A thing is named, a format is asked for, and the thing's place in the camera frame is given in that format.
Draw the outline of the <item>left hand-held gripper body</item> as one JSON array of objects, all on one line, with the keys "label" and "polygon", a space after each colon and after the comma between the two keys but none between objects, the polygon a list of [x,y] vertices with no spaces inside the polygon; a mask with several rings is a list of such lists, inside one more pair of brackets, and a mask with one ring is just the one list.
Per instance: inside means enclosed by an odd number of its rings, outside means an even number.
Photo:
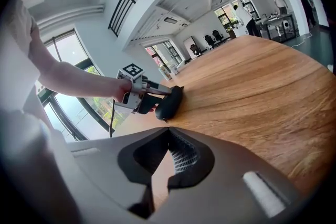
[{"label": "left hand-held gripper body", "polygon": [[148,79],[144,75],[144,70],[136,64],[131,63],[119,69],[117,79],[128,80],[132,83],[131,90],[124,94],[121,102],[116,102],[118,109],[126,112],[147,114],[155,111],[161,98],[152,94],[163,95],[160,92],[160,85]]}]

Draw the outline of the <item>person's left forearm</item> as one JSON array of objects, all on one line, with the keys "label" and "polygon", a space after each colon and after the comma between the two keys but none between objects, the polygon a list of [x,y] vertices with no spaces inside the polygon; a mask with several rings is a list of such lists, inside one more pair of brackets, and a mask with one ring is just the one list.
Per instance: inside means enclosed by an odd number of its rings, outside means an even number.
[{"label": "person's left forearm", "polygon": [[113,98],[116,78],[92,74],[56,60],[41,65],[39,70],[39,82],[49,90],[80,98]]}]

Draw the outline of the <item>person's left hand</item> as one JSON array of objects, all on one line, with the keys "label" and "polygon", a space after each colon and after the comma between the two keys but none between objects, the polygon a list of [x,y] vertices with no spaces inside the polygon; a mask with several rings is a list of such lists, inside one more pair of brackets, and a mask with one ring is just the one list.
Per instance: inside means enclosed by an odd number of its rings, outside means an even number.
[{"label": "person's left hand", "polygon": [[116,102],[122,103],[125,94],[129,93],[132,89],[132,82],[127,79],[117,79],[115,83],[115,90],[113,98]]}]

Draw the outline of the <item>black office chair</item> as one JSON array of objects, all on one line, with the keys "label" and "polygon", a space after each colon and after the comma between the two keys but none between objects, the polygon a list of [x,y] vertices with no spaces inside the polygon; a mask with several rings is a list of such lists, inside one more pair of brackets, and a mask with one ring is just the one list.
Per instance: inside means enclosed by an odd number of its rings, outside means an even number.
[{"label": "black office chair", "polygon": [[215,38],[214,47],[220,46],[224,42],[224,36],[218,30],[214,30],[212,34]]}]

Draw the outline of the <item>person's white printed t-shirt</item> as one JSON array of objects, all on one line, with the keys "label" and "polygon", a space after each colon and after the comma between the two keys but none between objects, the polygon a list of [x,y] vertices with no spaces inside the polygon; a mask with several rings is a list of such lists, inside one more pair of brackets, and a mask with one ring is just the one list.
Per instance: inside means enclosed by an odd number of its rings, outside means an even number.
[{"label": "person's white printed t-shirt", "polygon": [[66,141],[36,95],[40,71],[28,56],[34,25],[22,0],[9,0],[0,19],[0,167],[40,221],[79,224],[58,166]]}]

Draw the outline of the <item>dark brown zipper pouch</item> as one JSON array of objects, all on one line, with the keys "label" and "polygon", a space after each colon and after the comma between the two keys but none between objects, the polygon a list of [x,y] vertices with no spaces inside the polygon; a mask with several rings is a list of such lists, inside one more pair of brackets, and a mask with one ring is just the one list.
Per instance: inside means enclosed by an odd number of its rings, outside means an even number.
[{"label": "dark brown zipper pouch", "polygon": [[168,121],[174,118],[183,99],[184,87],[174,86],[170,95],[166,95],[155,109],[158,120]]}]

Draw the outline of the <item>black metal workbench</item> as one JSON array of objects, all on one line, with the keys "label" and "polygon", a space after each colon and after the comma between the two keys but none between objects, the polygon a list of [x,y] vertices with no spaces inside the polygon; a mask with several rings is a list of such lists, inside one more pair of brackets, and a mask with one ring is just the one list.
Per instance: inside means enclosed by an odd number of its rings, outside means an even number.
[{"label": "black metal workbench", "polygon": [[291,14],[275,15],[256,23],[257,29],[263,38],[279,43],[285,43],[298,37],[298,29]]}]

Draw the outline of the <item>black framed window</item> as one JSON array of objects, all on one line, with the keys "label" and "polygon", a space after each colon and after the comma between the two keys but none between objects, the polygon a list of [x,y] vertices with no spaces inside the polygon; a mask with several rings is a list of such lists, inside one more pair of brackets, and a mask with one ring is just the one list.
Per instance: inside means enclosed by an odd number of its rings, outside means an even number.
[{"label": "black framed window", "polygon": [[[53,37],[46,47],[57,61],[99,74],[74,31]],[[110,137],[112,99],[71,97],[46,89],[40,83],[36,86],[53,128],[62,133],[67,143]]]},{"label": "black framed window", "polygon": [[169,73],[173,72],[172,68],[177,69],[185,64],[185,58],[170,40],[145,46],[145,50],[159,68],[164,67]]}]

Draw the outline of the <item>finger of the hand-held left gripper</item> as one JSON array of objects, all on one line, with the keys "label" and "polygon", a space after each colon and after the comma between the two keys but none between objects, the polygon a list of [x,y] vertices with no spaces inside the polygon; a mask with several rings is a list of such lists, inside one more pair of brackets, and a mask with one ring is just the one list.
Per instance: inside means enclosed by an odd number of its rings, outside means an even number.
[{"label": "finger of the hand-held left gripper", "polygon": [[169,87],[161,85],[153,81],[147,82],[146,91],[148,93],[153,93],[153,94],[171,94],[172,93],[172,90]]}]

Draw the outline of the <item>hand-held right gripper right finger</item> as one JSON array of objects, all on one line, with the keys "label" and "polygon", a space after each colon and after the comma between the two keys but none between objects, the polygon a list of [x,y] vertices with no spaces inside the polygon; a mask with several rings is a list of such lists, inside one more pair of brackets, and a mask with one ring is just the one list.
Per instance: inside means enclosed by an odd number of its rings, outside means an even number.
[{"label": "hand-held right gripper right finger", "polygon": [[197,185],[172,189],[157,211],[159,224],[279,224],[301,194],[293,183],[247,148],[172,127],[212,151],[214,166]]}]

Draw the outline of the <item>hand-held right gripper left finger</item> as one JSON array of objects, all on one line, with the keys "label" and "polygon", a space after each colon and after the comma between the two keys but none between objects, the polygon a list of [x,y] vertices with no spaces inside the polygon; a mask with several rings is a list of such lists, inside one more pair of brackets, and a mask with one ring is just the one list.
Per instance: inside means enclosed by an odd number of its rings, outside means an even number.
[{"label": "hand-held right gripper left finger", "polygon": [[68,145],[65,175],[81,224],[170,224],[154,209],[152,175],[168,150],[166,127]]}]

